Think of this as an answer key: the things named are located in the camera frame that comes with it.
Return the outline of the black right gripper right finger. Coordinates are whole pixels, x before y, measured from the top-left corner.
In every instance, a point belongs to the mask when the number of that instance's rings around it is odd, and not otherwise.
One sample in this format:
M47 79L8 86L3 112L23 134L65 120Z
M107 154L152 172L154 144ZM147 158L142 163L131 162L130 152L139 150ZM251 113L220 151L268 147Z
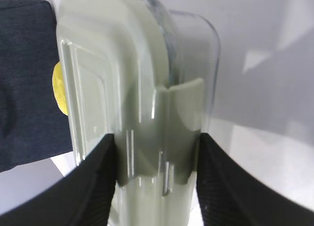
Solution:
M312 226L313 211L245 171L207 133L199 139L196 191L206 226Z

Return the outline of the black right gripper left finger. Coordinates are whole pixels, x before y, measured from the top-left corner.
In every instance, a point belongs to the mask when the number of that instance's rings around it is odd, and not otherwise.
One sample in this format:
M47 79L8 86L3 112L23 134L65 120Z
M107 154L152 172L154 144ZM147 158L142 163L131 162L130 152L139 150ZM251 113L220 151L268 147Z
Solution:
M106 226L115 192L114 136L53 186L0 217L2 226Z

